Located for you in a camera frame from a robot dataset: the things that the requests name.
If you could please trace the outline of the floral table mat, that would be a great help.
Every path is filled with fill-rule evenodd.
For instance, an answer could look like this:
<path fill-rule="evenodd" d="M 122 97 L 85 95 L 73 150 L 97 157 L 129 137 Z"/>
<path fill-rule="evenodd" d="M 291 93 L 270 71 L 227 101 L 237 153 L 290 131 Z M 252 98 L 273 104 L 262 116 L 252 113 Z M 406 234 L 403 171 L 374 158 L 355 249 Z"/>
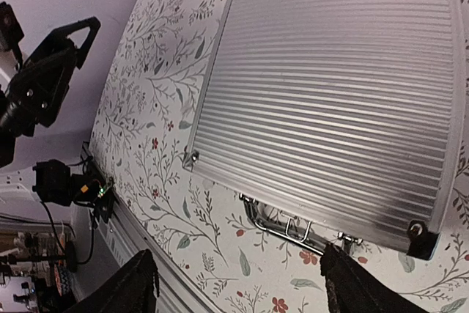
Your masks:
<path fill-rule="evenodd" d="M 319 257 L 248 222 L 234 191 L 182 168 L 227 0 L 137 0 L 100 99 L 90 149 L 121 210 L 174 273 L 159 312 L 326 312 Z"/>

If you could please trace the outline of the aluminium poker case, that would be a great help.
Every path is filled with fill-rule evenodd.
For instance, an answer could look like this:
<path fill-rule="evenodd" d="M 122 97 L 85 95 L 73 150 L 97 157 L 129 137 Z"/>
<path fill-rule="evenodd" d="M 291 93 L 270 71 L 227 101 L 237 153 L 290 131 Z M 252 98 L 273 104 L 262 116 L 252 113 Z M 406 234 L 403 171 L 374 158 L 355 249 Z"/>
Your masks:
<path fill-rule="evenodd" d="M 431 259 L 465 119 L 460 0 L 227 0 L 184 169 Z"/>

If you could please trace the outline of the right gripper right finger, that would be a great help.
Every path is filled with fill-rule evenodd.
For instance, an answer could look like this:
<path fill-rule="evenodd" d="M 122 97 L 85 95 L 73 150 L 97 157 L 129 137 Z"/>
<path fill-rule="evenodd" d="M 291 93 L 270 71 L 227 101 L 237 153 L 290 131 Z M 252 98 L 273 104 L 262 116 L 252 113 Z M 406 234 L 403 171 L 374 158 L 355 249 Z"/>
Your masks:
<path fill-rule="evenodd" d="M 320 258 L 328 311 L 394 313 L 426 311 L 390 290 L 341 248 L 328 244 Z"/>

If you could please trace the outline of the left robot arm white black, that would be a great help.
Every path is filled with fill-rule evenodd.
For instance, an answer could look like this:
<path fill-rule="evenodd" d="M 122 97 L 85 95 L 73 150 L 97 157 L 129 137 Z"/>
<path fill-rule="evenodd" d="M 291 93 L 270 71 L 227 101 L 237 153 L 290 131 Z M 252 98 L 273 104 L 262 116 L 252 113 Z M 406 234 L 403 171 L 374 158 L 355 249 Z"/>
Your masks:
<path fill-rule="evenodd" d="M 60 152 L 75 152 L 78 142 L 89 136 L 96 117 L 87 94 L 94 95 L 97 86 L 87 83 L 74 94 L 75 106 L 61 111 L 70 90 L 75 70 L 84 66 L 90 48 L 100 29 L 96 17 L 61 26 L 37 46 L 29 56 L 19 48 L 23 31 L 7 5 L 1 14 L 1 192 L 26 191 L 32 203 L 43 208 L 45 203 L 67 207 L 72 203 L 74 176 L 70 167 L 57 160 L 32 163 L 36 154 L 32 144 L 17 150 L 20 137 L 31 138 L 40 125 L 49 128 L 55 122 L 65 124 L 64 133 L 50 135 L 51 147 Z M 12 184 L 9 172 L 19 172 Z"/>

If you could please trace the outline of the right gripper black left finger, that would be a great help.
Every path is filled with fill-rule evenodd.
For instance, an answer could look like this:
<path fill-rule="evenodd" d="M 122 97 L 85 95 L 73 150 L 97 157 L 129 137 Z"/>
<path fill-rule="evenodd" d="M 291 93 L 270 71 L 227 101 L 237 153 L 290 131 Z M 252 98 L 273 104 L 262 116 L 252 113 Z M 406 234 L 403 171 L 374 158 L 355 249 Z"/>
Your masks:
<path fill-rule="evenodd" d="M 152 252 L 141 250 L 89 297 L 68 309 L 75 313 L 157 311 L 158 267 Z"/>

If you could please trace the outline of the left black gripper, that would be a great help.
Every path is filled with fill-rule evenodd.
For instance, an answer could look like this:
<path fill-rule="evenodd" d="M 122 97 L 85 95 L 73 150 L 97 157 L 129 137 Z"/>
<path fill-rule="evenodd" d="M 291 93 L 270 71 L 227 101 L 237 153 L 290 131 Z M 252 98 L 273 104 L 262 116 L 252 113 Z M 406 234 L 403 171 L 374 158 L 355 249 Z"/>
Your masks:
<path fill-rule="evenodd" d="M 81 69 L 100 30 L 95 17 L 53 29 L 1 93 L 1 132 L 33 136 L 55 123 L 75 68 Z"/>

